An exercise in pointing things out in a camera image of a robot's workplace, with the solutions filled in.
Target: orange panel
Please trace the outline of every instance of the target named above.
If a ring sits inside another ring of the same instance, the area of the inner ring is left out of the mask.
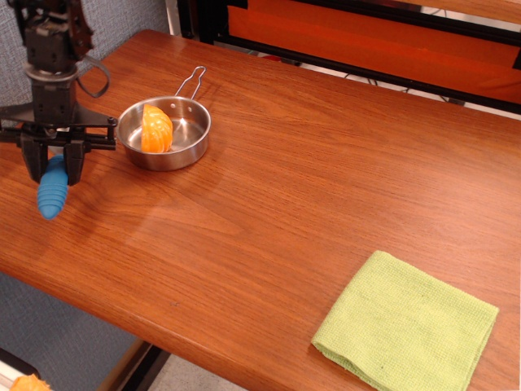
[[[521,103],[515,46],[291,0],[249,0],[229,14],[235,37]]]

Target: orange fruit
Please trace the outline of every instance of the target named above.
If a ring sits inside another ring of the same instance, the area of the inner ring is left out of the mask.
[[[163,110],[150,104],[143,108],[141,150],[143,152],[167,152],[172,146],[173,125]]]
[[[49,385],[35,375],[21,376],[15,380],[10,391],[51,391]]]

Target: small saucepan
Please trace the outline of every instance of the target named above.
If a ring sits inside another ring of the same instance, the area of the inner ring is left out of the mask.
[[[178,96],[185,84],[197,72],[199,82],[191,98]],[[194,101],[206,68],[199,66],[179,87],[174,96],[159,96],[142,100],[121,114],[116,127],[117,138],[125,147],[127,157],[136,166],[153,171],[170,171],[194,164],[208,147],[208,133],[212,119],[208,110]],[[173,123],[173,142],[168,152],[150,153],[141,150],[143,107],[145,104],[160,108]]]

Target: green cloth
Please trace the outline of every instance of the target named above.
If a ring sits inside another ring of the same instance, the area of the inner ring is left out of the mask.
[[[382,391],[465,390],[499,309],[377,251],[313,338]]]

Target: pot handle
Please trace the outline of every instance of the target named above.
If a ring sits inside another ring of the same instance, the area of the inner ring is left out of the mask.
[[[189,76],[182,84],[181,86],[179,87],[179,90],[177,90],[175,96],[178,96],[179,93],[181,92],[182,90],[182,87],[185,86],[185,84],[190,81],[191,79],[194,78],[195,74],[197,73],[197,71],[199,70],[202,70],[202,72],[199,74],[199,83],[197,84],[197,87],[195,87],[195,91],[194,91],[194,94],[192,94],[192,97],[190,99],[193,99],[195,97],[195,94],[197,94],[197,91],[199,91],[199,87],[201,87],[201,83],[202,83],[202,79],[203,79],[203,75],[204,73],[206,72],[206,68],[203,67],[202,65],[200,65],[199,67],[195,67],[194,69],[194,72],[192,72],[191,76]]]

